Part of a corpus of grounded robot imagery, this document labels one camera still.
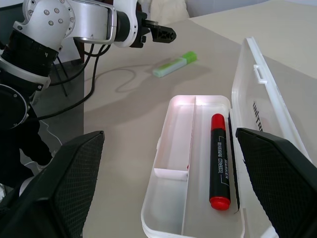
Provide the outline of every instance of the marker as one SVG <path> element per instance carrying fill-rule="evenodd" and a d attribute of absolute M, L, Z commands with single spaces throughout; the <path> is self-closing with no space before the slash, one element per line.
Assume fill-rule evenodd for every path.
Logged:
<path fill-rule="evenodd" d="M 182 57 L 179 57 L 170 63 L 164 64 L 154 69 L 153 74 L 156 77 L 161 78 L 196 60 L 197 60 L 196 53 L 193 51 L 190 51 L 184 54 Z"/>
<path fill-rule="evenodd" d="M 221 211 L 230 206 L 226 127 L 221 114 L 211 119 L 209 202 L 212 208 Z"/>

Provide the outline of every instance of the lid latch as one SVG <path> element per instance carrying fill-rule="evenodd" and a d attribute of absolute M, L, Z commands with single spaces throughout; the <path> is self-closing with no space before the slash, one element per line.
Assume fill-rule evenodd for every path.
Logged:
<path fill-rule="evenodd" d="M 254 74 L 256 75 L 258 82 L 260 84 L 266 84 L 267 83 L 267 79 L 265 79 L 263 77 L 263 71 L 262 71 L 262 67 L 258 64 L 253 65 L 254 68 Z"/>

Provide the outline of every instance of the red marker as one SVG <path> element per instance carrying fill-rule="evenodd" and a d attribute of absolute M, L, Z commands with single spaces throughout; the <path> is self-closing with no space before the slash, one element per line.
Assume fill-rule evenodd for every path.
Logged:
<path fill-rule="evenodd" d="M 230 206 L 226 127 L 221 114 L 211 119 L 209 201 L 216 210 L 227 210 Z"/>

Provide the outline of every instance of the table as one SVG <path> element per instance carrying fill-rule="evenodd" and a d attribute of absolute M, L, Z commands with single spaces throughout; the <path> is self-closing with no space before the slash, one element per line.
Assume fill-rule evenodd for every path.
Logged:
<path fill-rule="evenodd" d="M 317 78 L 317 6 L 270 0 L 191 20 L 239 44 L 253 36 L 263 55 Z"/>
<path fill-rule="evenodd" d="M 173 96 L 223 95 L 231 99 L 242 41 L 234 42 L 191 20 L 172 27 L 178 40 L 169 45 L 148 42 L 143 50 L 111 47 L 100 59 L 96 91 L 85 103 L 84 130 L 104 130 L 106 140 L 95 196 L 84 226 L 85 238 L 145 237 L 141 208 L 168 102 Z M 261 38 L 256 40 L 264 44 Z M 165 78 L 152 76 L 157 65 L 190 50 L 198 54 L 199 61 Z M 317 81 L 265 59 L 316 165 L 316 143 L 312 139 L 317 132 L 317 112 L 312 99 L 317 98 Z M 86 93 L 92 71 L 93 62 L 85 72 Z"/>

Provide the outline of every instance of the red marker cap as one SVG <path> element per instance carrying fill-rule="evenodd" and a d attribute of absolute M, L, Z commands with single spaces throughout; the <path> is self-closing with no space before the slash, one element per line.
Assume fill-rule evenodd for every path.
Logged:
<path fill-rule="evenodd" d="M 230 206 L 230 200 L 226 197 L 212 197 L 209 200 L 213 209 L 224 211 Z"/>
<path fill-rule="evenodd" d="M 226 130 L 226 126 L 224 123 L 224 117 L 223 117 L 223 115 L 221 115 L 219 113 L 213 115 L 213 117 L 211 118 L 211 130 L 215 130 L 215 129 Z"/>

